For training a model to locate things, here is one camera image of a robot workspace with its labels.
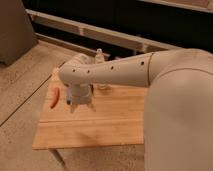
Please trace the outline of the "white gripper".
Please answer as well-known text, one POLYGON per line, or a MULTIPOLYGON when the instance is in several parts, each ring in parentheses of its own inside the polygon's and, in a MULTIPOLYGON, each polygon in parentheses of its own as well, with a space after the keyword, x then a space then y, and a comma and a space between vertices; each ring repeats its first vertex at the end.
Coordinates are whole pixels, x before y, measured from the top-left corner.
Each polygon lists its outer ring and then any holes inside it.
POLYGON ((66 102, 70 106, 70 112, 73 113, 79 105, 86 105, 95 110, 92 103, 93 86, 89 84, 69 85, 67 87, 66 102))

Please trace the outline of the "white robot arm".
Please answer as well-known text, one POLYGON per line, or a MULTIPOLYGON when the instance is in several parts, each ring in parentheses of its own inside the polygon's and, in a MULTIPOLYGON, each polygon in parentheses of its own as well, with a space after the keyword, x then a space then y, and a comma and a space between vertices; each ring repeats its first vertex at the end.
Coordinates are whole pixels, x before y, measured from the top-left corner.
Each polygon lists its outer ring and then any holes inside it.
POLYGON ((213 53, 176 49, 94 64, 84 54, 59 69, 74 104, 90 86, 146 87, 145 171, 213 171, 213 53))

